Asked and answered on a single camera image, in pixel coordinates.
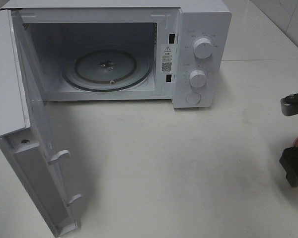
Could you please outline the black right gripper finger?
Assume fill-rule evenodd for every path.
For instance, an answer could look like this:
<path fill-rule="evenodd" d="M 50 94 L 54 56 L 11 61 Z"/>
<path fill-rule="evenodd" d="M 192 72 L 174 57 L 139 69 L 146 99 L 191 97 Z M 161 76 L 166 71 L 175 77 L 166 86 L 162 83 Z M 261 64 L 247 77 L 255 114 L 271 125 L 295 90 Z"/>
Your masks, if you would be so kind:
<path fill-rule="evenodd" d="M 298 147 L 286 148 L 279 160 L 291 187 L 298 187 Z"/>

